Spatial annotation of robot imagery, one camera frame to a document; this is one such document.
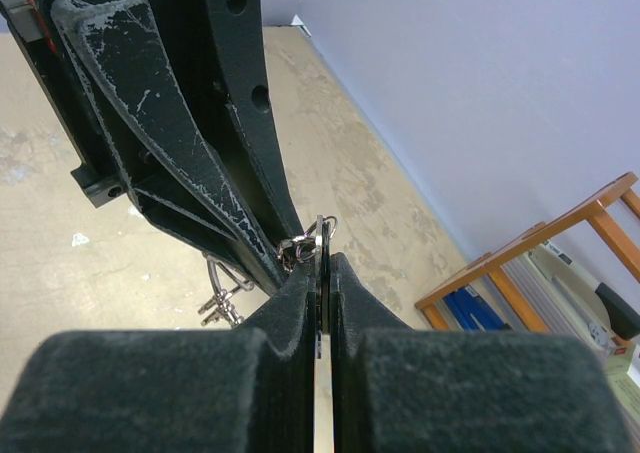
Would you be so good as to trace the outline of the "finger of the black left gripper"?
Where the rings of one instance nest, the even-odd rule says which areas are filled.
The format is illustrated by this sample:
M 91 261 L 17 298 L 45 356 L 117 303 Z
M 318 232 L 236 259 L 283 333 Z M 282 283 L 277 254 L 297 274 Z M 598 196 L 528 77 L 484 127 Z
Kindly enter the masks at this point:
M 299 234 L 276 134 L 260 0 L 199 0 L 223 110 L 232 132 L 220 156 L 272 245 Z
M 232 127 L 199 0 L 53 0 L 49 17 L 156 228 L 269 293 L 286 274 L 220 156 Z

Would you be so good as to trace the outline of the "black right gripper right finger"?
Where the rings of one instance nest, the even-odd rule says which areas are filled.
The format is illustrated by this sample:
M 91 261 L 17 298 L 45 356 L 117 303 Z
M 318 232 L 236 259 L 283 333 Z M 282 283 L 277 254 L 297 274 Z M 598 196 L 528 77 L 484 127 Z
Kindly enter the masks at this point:
M 630 452 L 594 353 L 545 333 L 415 330 L 331 258 L 339 452 Z

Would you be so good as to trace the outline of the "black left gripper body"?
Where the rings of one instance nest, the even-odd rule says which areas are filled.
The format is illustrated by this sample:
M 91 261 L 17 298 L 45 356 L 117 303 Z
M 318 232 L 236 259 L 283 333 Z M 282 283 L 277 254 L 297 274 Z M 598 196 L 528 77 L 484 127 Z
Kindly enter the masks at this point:
M 52 1 L 1 0 L 1 15 L 79 157 L 71 176 L 96 208 L 121 196 L 144 208 L 94 111 L 92 87 L 48 16 Z

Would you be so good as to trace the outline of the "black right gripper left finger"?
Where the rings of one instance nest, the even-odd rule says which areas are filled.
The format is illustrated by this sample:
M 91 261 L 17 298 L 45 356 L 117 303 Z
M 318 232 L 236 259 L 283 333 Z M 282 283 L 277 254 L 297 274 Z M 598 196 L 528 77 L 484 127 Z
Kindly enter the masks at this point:
M 1 417 L 5 452 L 309 452 L 310 265 L 231 330 L 67 331 L 46 339 Z

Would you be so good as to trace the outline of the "metal keyring with keys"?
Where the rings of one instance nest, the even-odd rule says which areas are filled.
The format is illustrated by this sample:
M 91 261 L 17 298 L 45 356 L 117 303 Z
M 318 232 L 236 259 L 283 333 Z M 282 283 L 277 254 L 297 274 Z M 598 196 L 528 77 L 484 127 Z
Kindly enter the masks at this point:
M 248 447 L 255 452 L 314 449 L 316 363 L 329 332 L 330 241 L 338 220 L 318 216 L 301 235 L 284 239 L 277 258 L 288 277 L 282 288 L 248 318 L 231 300 L 254 288 L 208 256 L 213 294 L 198 310 L 202 326 L 226 321 L 265 336 L 250 385 Z

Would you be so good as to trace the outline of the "blue stapler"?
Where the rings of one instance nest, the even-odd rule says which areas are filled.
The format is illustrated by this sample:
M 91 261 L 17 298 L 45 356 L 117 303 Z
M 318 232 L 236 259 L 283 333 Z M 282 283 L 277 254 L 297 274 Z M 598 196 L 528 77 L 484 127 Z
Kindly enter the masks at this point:
M 443 300 L 463 330 L 511 330 L 511 326 L 502 320 L 471 285 L 449 293 Z

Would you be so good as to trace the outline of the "beige stapler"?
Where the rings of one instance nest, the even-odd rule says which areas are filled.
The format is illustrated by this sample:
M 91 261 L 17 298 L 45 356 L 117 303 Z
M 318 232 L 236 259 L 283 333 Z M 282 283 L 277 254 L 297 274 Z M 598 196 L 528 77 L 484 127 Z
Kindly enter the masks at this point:
M 535 246 L 523 260 L 562 317 L 590 346 L 608 350 L 639 335 L 639 314 L 552 241 Z

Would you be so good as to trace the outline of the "white staples box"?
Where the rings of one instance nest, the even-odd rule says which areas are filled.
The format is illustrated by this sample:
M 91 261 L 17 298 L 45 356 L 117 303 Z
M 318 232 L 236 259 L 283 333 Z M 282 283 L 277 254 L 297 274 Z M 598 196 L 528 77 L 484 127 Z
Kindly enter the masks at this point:
M 614 395 L 630 420 L 639 424 L 639 346 L 613 344 L 607 351 L 605 373 Z

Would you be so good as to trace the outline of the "wooden three-tier shelf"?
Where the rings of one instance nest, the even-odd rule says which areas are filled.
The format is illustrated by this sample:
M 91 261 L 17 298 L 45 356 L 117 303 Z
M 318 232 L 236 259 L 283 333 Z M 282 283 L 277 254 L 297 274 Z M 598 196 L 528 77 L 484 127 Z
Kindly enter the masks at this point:
M 631 213 L 639 214 L 639 196 L 633 191 L 637 181 L 635 173 L 625 173 L 555 220 L 540 222 L 496 252 L 482 255 L 419 299 L 415 303 L 416 309 L 432 326 L 444 329 L 446 322 L 437 312 L 435 303 L 486 276 L 527 329 L 547 332 L 549 328 L 541 316 L 504 270 L 505 264 L 520 257 L 565 317 L 582 323 L 589 338 L 604 345 L 612 338 L 623 342 L 632 340 L 639 335 L 639 313 L 622 295 L 595 279 L 574 257 L 554 245 L 552 239 L 586 222 L 618 261 L 638 278 L 639 247 L 607 212 L 608 207 L 621 201 Z

